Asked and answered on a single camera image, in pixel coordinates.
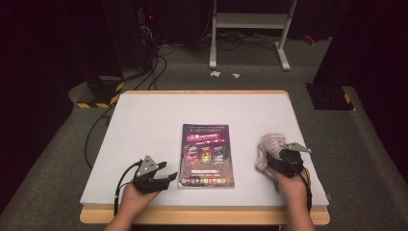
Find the hand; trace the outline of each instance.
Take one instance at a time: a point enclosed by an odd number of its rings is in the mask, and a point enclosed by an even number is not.
[[[147,205],[154,199],[160,192],[152,192],[143,194],[139,192],[135,186],[128,184],[123,190],[123,195],[119,207],[119,213],[125,211],[133,217],[140,214]]]
[[[126,185],[123,190],[119,211],[105,230],[130,230],[136,216],[141,214],[159,193],[160,192],[152,192],[143,194],[132,184]]]
[[[274,171],[276,180],[279,182],[279,189],[285,196],[288,204],[288,230],[289,231],[313,231],[315,226],[307,210],[307,193],[300,176],[293,178]],[[308,169],[304,168],[301,172],[303,178],[310,186]]]
[[[305,201],[306,203],[307,200],[306,187],[300,176],[289,178],[275,170],[273,171],[273,174],[276,180],[278,181],[280,191],[285,196],[288,203],[293,201],[300,202],[299,200]],[[309,170],[307,168],[304,168],[301,174],[310,186],[311,182],[309,177]]]

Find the metal stand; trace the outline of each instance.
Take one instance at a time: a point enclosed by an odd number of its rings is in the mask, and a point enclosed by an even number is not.
[[[288,13],[217,13],[217,0],[214,0],[210,68],[216,69],[217,67],[217,28],[257,28],[282,29],[282,36],[279,42],[275,42],[275,47],[282,68],[289,71],[291,68],[283,46],[292,23],[296,3],[297,0],[292,0]]]

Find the booklet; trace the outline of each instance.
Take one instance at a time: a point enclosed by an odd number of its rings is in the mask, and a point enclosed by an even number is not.
[[[228,125],[183,124],[179,188],[234,188]]]

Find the table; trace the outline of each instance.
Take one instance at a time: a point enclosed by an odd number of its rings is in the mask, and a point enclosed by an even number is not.
[[[283,197],[254,166],[257,143],[266,133],[281,132],[287,142],[305,145],[290,98],[282,90],[138,90],[121,94],[81,198],[81,221],[108,223],[113,218],[118,179],[145,155],[157,163],[167,162],[157,178],[178,171],[183,123],[229,125],[236,186],[231,190],[179,190],[177,182],[171,182],[135,223],[287,223]],[[324,189],[310,155],[301,154],[311,172],[312,220],[316,225],[327,224],[330,217]],[[124,182],[133,174],[129,172]]]

